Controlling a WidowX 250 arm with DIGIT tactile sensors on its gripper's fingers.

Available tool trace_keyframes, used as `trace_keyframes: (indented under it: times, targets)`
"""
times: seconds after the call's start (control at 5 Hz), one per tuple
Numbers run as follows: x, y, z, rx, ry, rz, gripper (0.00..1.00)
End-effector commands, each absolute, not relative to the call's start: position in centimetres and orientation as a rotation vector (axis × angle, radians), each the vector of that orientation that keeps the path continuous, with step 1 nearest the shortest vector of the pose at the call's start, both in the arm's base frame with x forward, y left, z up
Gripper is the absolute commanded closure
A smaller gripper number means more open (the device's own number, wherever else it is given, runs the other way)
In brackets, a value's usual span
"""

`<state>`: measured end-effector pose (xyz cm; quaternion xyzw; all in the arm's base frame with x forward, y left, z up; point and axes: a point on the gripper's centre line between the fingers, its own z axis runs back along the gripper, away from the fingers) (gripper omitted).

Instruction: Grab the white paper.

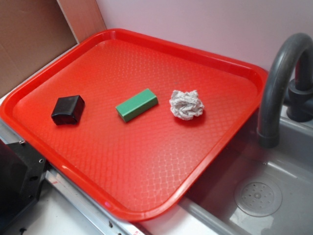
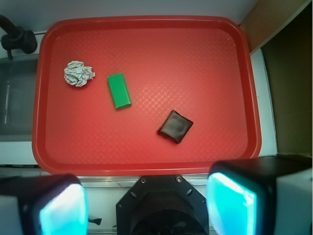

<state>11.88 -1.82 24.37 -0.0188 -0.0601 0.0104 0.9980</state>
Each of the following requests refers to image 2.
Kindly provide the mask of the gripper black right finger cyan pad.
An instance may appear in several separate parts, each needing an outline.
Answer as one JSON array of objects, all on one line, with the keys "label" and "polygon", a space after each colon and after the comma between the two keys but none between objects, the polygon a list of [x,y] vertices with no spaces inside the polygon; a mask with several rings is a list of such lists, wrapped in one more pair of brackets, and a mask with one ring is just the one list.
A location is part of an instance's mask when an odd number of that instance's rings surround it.
[{"label": "gripper black right finger cyan pad", "polygon": [[206,199],[219,235],[310,235],[313,160],[267,156],[217,161],[209,171]]}]

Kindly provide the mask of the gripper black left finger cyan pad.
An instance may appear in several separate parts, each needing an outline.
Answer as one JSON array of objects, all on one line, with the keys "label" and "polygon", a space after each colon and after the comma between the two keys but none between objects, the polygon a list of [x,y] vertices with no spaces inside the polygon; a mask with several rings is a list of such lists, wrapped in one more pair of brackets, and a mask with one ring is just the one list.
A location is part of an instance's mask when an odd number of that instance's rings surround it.
[{"label": "gripper black left finger cyan pad", "polygon": [[2,235],[86,235],[89,205],[72,174],[1,177]]}]

